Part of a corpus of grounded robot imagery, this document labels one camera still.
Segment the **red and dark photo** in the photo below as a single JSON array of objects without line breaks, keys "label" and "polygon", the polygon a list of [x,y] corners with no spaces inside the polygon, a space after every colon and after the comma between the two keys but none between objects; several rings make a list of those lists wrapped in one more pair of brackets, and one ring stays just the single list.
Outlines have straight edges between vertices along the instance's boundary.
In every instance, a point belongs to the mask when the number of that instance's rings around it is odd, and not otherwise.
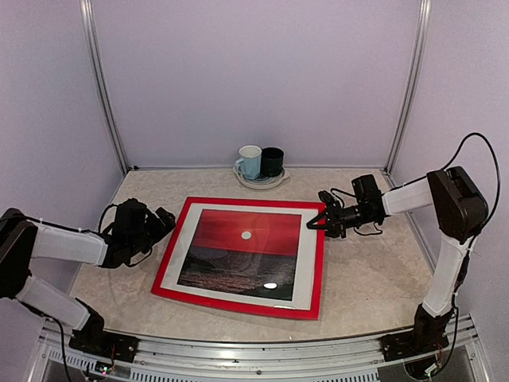
[{"label": "red and dark photo", "polygon": [[177,283],[291,301],[301,216],[204,209]]}]

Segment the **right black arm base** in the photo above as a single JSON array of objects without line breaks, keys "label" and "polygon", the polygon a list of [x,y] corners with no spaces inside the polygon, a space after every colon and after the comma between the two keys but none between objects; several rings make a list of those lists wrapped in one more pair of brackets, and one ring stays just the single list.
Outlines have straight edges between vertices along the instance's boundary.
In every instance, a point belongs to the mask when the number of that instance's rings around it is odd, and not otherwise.
[{"label": "right black arm base", "polygon": [[444,315],[433,317],[419,304],[411,330],[381,337],[384,360],[396,361],[446,348],[449,340],[445,329],[452,315],[453,309]]}]

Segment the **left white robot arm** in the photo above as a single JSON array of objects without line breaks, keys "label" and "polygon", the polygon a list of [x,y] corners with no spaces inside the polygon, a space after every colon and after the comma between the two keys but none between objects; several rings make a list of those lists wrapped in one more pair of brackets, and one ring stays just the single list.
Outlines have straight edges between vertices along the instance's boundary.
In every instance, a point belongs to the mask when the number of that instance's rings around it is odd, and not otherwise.
[{"label": "left white robot arm", "polygon": [[111,347],[104,321],[91,307],[58,290],[30,269],[35,259],[80,263],[105,269],[133,267],[176,227],[176,217],[131,198],[112,205],[115,217],[104,230],[70,228],[7,209],[1,216],[1,296],[17,300],[74,331],[93,353]]}]

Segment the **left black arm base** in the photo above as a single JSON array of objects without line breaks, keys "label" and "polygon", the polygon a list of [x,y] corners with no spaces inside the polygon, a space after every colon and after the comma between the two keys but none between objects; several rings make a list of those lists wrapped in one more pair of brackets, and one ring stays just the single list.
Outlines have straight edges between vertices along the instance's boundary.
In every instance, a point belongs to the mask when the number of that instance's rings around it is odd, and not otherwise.
[{"label": "left black arm base", "polygon": [[114,361],[134,362],[139,339],[130,335],[104,330],[104,319],[93,308],[78,299],[90,314],[82,329],[74,329],[69,347],[83,353]]}]

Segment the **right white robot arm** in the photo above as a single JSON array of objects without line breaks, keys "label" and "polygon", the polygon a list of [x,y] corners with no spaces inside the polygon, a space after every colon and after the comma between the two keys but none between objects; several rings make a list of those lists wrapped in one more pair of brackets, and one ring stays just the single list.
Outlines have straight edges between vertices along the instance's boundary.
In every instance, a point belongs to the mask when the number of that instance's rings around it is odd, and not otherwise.
[{"label": "right white robot arm", "polygon": [[319,192],[324,210],[306,227],[323,230],[327,237],[344,238],[349,228],[381,225],[389,216],[432,205],[441,231],[441,247],[422,309],[432,318],[449,313],[468,249],[488,219],[488,203],[464,168],[434,170],[421,180],[386,193],[381,192],[371,174],[354,179],[352,187],[356,204],[349,207],[331,193]]}]

